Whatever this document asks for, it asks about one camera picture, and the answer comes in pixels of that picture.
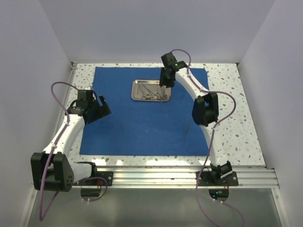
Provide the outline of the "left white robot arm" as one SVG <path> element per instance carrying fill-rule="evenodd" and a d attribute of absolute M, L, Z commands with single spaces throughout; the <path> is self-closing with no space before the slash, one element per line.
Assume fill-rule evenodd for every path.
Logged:
<path fill-rule="evenodd" d="M 30 159 L 36 190 L 68 192 L 76 182 L 92 186 L 98 181 L 97 167 L 92 162 L 70 164 L 68 156 L 84 127 L 111 114 L 103 96 L 97 96 L 91 86 L 79 89 L 77 98 L 67 108 L 62 125 L 42 152 Z"/>

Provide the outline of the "thin steel tweezers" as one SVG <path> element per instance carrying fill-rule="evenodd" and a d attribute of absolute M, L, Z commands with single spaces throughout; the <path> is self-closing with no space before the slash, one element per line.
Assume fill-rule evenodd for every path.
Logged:
<path fill-rule="evenodd" d="M 187 121 L 187 122 L 186 122 L 183 137 L 185 137 L 185 136 L 186 136 L 187 131 L 188 131 L 188 128 L 189 128 L 189 121 Z"/>

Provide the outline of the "blue surgical drape cloth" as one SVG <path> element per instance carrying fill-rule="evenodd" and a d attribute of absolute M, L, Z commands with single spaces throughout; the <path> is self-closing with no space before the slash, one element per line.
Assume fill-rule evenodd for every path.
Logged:
<path fill-rule="evenodd" d="M 179 83 L 168 102 L 134 101 L 136 79 L 159 79 L 159 68 L 95 69 L 93 89 L 111 114 L 84 127 L 82 155 L 205 156 L 207 142 L 192 119 L 193 99 Z M 186 122 L 189 128 L 183 137 Z"/>

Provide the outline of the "steel surgical scissors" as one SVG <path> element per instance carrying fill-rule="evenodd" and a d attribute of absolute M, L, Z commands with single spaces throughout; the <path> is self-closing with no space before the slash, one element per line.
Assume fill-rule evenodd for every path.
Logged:
<path fill-rule="evenodd" d="M 142 92 L 142 100 L 150 100 L 151 94 L 150 92 L 146 89 L 144 84 L 142 82 L 138 82 L 138 87 L 140 91 Z"/>

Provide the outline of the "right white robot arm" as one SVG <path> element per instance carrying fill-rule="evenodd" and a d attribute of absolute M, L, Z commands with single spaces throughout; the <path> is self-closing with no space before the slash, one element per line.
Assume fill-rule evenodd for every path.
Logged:
<path fill-rule="evenodd" d="M 214 144 L 214 132 L 219 117 L 218 94 L 205 88 L 195 78 L 189 65 L 184 61 L 177 61 L 172 52 L 161 56 L 163 67 L 160 73 L 160 87 L 172 88 L 175 82 L 180 83 L 194 101 L 192 118 L 205 137 L 208 146 L 207 158 L 210 160 L 211 170 L 209 179 L 215 185 L 223 185 L 232 174 L 232 166 L 223 152 L 221 143 Z"/>

